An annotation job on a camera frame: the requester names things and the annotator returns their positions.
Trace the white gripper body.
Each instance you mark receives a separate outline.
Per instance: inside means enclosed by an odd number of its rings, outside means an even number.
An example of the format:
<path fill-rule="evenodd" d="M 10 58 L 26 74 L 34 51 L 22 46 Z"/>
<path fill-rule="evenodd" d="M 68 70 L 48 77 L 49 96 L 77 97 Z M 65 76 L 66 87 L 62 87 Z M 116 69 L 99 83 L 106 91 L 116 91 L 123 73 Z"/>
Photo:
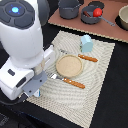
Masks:
<path fill-rule="evenodd" d="M 33 95 L 41 86 L 39 80 L 45 82 L 47 76 L 45 70 L 55 61 L 53 46 L 40 53 L 42 61 L 34 61 L 35 67 L 15 66 L 11 58 L 0 69 L 0 89 L 10 99 L 15 100 L 22 92 Z"/>

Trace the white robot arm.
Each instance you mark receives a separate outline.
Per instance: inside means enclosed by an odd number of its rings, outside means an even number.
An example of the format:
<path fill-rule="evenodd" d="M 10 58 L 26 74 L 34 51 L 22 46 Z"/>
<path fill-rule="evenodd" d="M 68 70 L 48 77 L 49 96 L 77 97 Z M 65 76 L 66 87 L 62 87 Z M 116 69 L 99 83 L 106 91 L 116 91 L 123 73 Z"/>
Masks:
<path fill-rule="evenodd" d="M 0 43 L 9 58 L 0 69 L 0 89 L 15 100 L 22 92 L 33 95 L 35 82 L 54 62 L 53 47 L 43 50 L 42 26 L 49 17 L 47 0 L 0 0 Z"/>

